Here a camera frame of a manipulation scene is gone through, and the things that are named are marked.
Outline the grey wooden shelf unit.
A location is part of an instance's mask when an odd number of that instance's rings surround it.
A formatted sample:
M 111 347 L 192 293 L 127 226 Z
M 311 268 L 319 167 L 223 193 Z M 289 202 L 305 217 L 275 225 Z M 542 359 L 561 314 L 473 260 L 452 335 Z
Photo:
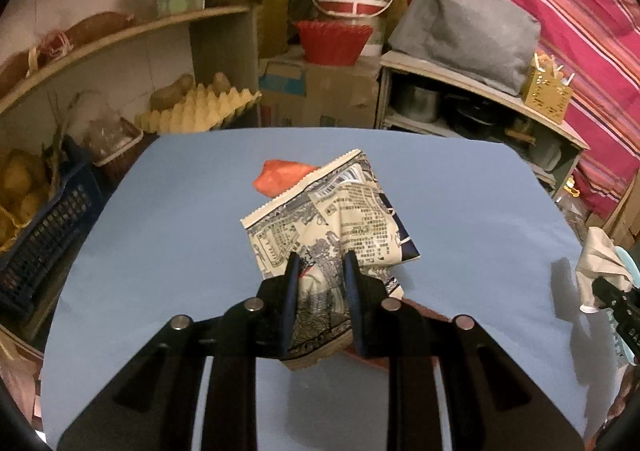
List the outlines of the grey wooden shelf unit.
M 520 97 L 392 50 L 381 58 L 376 126 L 503 144 L 518 153 L 553 197 L 589 149 L 567 122 L 556 124 Z

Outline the yellow egg tray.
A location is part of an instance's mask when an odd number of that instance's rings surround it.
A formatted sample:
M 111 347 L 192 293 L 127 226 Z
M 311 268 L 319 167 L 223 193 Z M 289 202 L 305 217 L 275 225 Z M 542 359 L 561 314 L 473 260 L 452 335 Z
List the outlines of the yellow egg tray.
M 211 88 L 198 85 L 172 108 L 149 110 L 134 118 L 134 125 L 148 134 L 194 134 L 220 130 L 258 104 L 261 92 L 231 87 L 216 96 Z

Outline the dark blue plastic crate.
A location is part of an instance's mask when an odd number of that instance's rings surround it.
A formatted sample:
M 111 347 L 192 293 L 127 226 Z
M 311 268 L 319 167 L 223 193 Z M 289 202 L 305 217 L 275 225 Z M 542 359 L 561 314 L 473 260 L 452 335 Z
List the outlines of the dark blue plastic crate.
M 91 165 L 69 172 L 55 197 L 1 256 L 1 318 L 22 320 L 35 308 L 47 274 L 66 249 L 90 230 L 104 208 Z

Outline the grey fabric cover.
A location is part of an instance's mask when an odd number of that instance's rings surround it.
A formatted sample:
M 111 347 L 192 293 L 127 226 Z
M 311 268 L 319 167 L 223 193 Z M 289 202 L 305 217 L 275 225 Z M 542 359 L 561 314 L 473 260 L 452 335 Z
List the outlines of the grey fabric cover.
M 540 30 L 539 21 L 512 0 L 412 0 L 390 47 L 516 96 Z

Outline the curved wooden shelf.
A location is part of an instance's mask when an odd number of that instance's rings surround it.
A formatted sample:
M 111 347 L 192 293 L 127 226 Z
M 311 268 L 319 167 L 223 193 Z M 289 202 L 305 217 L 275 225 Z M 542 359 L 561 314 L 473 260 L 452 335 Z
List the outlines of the curved wooden shelf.
M 171 28 L 172 26 L 181 26 L 182 24 L 199 22 L 211 18 L 223 16 L 233 16 L 247 14 L 250 11 L 250 5 L 234 5 L 206 8 L 203 10 L 185 12 L 180 15 L 173 15 L 161 18 L 148 23 L 139 24 L 138 26 L 130 26 L 126 30 L 102 37 L 88 45 L 74 49 L 70 54 L 61 59 L 54 60 L 35 74 L 30 75 L 23 81 L 20 81 L 9 93 L 1 99 L 1 113 L 11 111 L 18 106 L 27 96 L 34 92 L 38 87 L 47 83 L 55 75 L 73 67 L 75 64 L 89 59 L 90 57 L 106 52 L 118 44 L 122 44 L 138 37 L 157 32 L 162 29 Z

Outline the white plastic bag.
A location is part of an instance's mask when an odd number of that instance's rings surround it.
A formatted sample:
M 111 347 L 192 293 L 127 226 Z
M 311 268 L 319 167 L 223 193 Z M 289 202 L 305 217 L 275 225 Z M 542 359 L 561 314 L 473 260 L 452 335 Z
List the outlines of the white plastic bag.
M 592 292 L 592 283 L 597 278 L 605 278 L 623 292 L 630 292 L 634 286 L 634 278 L 617 255 L 614 243 L 599 227 L 588 228 L 575 275 L 580 310 L 587 315 L 596 313 L 601 308 L 600 301 Z

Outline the cooking oil bottle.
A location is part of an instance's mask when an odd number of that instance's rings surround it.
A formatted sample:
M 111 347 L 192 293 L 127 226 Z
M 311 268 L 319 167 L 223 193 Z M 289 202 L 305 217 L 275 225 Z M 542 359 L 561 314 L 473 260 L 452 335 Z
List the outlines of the cooking oil bottle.
M 576 188 L 573 176 L 568 177 L 562 189 L 556 193 L 554 203 L 563 217 L 570 225 L 576 226 L 582 221 L 582 212 L 579 207 L 580 192 Z

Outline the orange plastic wrapper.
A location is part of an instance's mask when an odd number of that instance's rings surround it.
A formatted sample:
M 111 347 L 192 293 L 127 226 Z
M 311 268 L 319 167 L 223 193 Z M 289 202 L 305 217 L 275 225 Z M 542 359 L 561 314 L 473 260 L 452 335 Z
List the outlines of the orange plastic wrapper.
M 283 160 L 268 160 L 262 165 L 262 172 L 254 180 L 256 191 L 268 198 L 275 198 L 299 182 L 317 166 Z

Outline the yellow perforated holder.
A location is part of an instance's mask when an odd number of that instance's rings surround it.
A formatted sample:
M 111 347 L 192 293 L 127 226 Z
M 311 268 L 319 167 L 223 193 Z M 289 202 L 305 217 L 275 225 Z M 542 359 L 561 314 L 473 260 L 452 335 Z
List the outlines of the yellow perforated holder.
M 553 56 L 535 52 L 521 88 L 524 104 L 561 125 L 573 96 L 574 77 Z

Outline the striped pink curtain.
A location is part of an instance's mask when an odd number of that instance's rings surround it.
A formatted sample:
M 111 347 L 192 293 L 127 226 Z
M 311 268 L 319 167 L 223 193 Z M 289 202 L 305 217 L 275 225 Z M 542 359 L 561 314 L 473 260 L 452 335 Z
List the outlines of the striped pink curtain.
M 541 24 L 539 47 L 573 73 L 565 119 L 587 141 L 576 184 L 588 208 L 612 213 L 639 168 L 636 0 L 512 0 Z

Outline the red plastic bowl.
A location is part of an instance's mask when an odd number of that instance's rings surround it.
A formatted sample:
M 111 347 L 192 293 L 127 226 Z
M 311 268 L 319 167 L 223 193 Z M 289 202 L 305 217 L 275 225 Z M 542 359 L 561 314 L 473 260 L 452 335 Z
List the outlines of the red plastic bowl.
M 341 21 L 305 20 L 295 23 L 305 60 L 319 66 L 351 67 L 373 33 L 370 26 Z

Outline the cardboard box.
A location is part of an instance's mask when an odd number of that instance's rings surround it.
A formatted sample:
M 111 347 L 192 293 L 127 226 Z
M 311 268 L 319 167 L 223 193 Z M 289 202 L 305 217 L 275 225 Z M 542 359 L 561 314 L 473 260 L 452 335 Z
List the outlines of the cardboard box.
M 309 63 L 298 50 L 259 61 L 260 118 L 271 127 L 372 128 L 378 114 L 378 58 L 351 67 Z

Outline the light blue laundry basket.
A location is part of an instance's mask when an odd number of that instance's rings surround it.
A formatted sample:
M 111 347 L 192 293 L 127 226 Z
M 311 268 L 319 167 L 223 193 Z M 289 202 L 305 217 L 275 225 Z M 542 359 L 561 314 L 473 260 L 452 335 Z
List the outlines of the light blue laundry basket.
M 630 254 L 620 246 L 615 253 L 630 275 L 632 291 L 624 297 L 624 306 L 615 307 L 609 314 L 611 327 L 615 330 L 616 353 L 620 361 L 635 367 L 639 364 L 639 269 Z

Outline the printed black white snack bag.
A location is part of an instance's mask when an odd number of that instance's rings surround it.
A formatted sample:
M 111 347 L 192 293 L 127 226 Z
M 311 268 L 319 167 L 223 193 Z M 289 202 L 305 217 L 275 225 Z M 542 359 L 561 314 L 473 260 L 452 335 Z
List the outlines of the printed black white snack bag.
M 420 253 L 360 149 L 268 199 L 241 224 L 262 278 L 282 275 L 292 253 L 303 262 L 292 343 L 283 359 L 295 371 L 352 344 L 343 275 L 347 252 L 355 252 L 363 275 L 383 282 L 395 298 L 404 290 L 393 267 Z

